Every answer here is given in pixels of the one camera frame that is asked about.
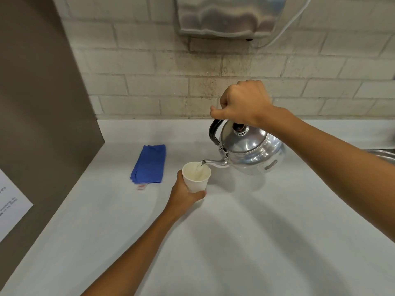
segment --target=kettle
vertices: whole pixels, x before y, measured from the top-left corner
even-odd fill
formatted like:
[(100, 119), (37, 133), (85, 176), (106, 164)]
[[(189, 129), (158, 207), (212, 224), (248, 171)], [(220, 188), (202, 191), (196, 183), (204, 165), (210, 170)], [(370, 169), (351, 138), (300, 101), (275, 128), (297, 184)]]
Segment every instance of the kettle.
[(231, 120), (224, 124), (218, 140), (216, 132), (223, 121), (215, 119), (209, 130), (211, 141), (219, 146), (222, 160), (207, 159), (202, 164), (232, 166), (244, 174), (259, 175), (281, 163), (285, 156), (285, 145), (281, 140), (262, 129)]

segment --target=folded blue cloth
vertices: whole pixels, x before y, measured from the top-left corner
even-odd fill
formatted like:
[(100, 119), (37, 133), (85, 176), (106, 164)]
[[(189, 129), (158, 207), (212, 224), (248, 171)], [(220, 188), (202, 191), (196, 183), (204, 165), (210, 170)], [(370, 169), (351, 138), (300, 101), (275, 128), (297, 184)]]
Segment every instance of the folded blue cloth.
[(161, 183), (165, 158), (166, 145), (144, 145), (130, 179), (135, 184)]

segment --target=black kettle handle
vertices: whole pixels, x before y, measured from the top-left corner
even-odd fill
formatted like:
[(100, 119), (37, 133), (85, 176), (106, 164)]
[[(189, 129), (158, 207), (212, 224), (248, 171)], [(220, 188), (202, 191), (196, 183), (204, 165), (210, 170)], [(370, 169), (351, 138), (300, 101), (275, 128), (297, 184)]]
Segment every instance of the black kettle handle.
[(215, 137), (215, 134), (217, 133), (218, 128), (222, 124), (224, 120), (223, 119), (215, 119), (213, 123), (210, 126), (209, 129), (209, 136), (212, 142), (214, 142), (215, 145), (220, 145), (219, 140)]

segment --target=kettle spout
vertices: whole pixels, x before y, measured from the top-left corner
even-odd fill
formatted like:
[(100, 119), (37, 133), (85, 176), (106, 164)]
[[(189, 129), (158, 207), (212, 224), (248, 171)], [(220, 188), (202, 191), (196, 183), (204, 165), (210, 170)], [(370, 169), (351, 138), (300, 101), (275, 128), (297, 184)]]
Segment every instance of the kettle spout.
[(218, 168), (225, 168), (230, 166), (225, 160), (203, 160), (201, 164), (209, 164)]

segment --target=white cable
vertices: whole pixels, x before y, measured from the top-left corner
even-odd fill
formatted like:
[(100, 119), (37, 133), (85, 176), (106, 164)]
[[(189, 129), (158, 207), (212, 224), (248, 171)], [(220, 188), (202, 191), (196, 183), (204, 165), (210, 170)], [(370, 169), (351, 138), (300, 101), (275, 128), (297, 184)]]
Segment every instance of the white cable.
[(276, 35), (275, 38), (273, 38), (271, 41), (269, 41), (267, 44), (258, 47), (257, 49), (260, 48), (267, 48), (268, 46), (271, 46), (274, 44), (274, 42), (285, 32), (285, 30), (288, 29), (288, 27), (297, 19), (299, 16), (304, 12), (304, 10), (307, 8), (307, 6), (310, 4), (311, 0), (306, 0), (306, 3), (303, 5), (303, 7), (298, 11), (298, 13), (284, 26), (283, 29), (279, 32), (279, 34)]

